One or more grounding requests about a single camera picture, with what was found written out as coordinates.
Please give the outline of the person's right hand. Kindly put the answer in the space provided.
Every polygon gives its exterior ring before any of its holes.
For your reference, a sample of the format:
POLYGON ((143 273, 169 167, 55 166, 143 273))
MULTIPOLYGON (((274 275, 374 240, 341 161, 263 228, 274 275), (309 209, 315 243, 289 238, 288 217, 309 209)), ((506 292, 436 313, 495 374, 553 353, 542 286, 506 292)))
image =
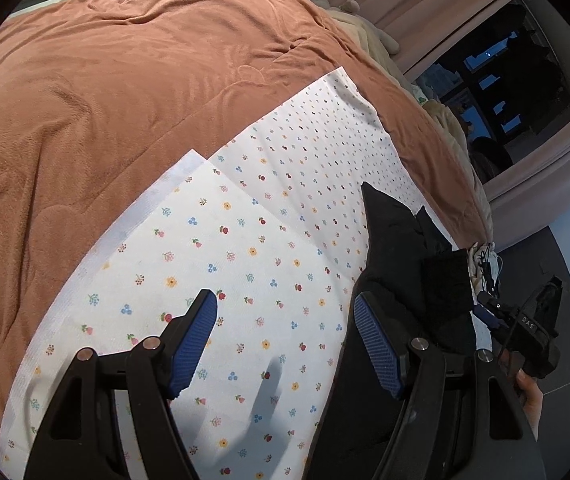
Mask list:
POLYGON ((534 377, 528 375, 521 367, 516 367, 516 359, 507 350, 502 351, 500 362, 514 388, 519 390, 517 396, 522 410, 526 415, 533 437, 539 440, 544 394, 534 377))

